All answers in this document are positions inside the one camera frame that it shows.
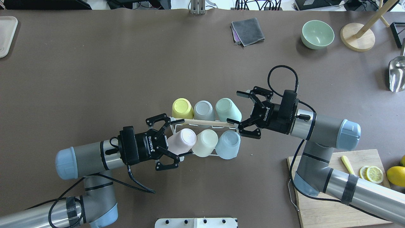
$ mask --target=lemon slice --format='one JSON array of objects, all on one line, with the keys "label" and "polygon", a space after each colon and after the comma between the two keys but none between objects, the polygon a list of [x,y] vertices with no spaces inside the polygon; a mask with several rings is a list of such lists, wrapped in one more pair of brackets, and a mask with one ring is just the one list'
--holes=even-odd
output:
[{"label": "lemon slice", "polygon": [[366,178],[366,171],[367,171],[367,168],[368,168],[369,166],[363,166],[361,169],[360,169],[360,177],[362,178],[362,179],[365,179],[365,180],[367,180],[367,178]]},{"label": "lemon slice", "polygon": [[379,184],[384,179],[382,171],[377,166],[370,166],[366,169],[366,177],[367,180],[374,183]]}]

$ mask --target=white label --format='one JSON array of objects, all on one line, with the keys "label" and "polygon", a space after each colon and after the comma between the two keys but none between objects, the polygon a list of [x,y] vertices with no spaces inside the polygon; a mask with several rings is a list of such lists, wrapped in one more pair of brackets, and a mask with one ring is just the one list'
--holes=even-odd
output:
[{"label": "white label", "polygon": [[304,6],[306,6],[306,5],[312,5],[314,1],[315,1],[315,0],[306,0],[306,1],[304,2]]}]

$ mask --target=light blue joint cap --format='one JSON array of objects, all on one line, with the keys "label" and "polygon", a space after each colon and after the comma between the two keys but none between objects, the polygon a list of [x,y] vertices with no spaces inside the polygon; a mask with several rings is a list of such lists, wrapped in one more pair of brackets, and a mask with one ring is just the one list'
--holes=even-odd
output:
[{"label": "light blue joint cap", "polygon": [[361,129],[358,123],[343,120],[337,136],[336,148],[351,151],[356,148],[360,140]]},{"label": "light blue joint cap", "polygon": [[295,172],[294,184],[300,191],[309,196],[316,197],[319,195],[319,192],[311,187],[304,179],[302,179],[302,177],[298,175],[297,172]]},{"label": "light blue joint cap", "polygon": [[55,159],[56,171],[64,180],[77,179],[76,155],[73,147],[61,150]]},{"label": "light blue joint cap", "polygon": [[89,222],[91,228],[100,228],[111,225],[118,219],[117,204],[115,204],[109,211],[103,214],[100,218]]}]

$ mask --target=metal scoop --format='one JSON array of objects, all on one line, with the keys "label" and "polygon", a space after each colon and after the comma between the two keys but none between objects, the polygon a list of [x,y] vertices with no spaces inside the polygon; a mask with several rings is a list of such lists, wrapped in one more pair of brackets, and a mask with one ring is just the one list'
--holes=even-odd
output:
[{"label": "metal scoop", "polygon": [[405,38],[402,41],[401,55],[390,61],[390,90],[401,92],[405,90]]}]

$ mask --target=gray cloth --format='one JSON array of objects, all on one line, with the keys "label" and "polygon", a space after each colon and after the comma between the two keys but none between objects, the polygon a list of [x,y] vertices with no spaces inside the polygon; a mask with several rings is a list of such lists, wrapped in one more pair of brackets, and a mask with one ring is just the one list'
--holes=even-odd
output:
[{"label": "gray cloth", "polygon": [[251,18],[243,21],[231,22],[244,47],[264,40],[262,29],[257,18]]}]

